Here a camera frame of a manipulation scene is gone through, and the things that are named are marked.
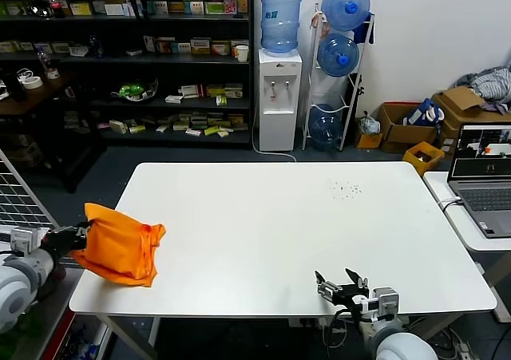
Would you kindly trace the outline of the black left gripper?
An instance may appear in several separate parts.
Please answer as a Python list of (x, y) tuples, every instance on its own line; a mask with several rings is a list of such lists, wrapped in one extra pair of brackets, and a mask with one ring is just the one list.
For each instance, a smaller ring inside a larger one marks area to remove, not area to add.
[(80, 222), (77, 227), (60, 227), (48, 231), (42, 238), (42, 248), (52, 256), (66, 256), (71, 251), (86, 247), (86, 233), (93, 226), (94, 220)]

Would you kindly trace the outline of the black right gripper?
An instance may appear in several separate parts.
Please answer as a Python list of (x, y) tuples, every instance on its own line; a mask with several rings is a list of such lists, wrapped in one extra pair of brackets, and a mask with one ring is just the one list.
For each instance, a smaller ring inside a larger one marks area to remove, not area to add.
[(329, 303), (345, 306), (354, 320), (360, 320), (364, 314), (362, 297), (368, 299), (370, 294), (368, 279), (361, 277), (356, 271), (349, 268), (346, 268), (345, 271), (353, 284), (336, 285), (315, 271), (317, 292)]

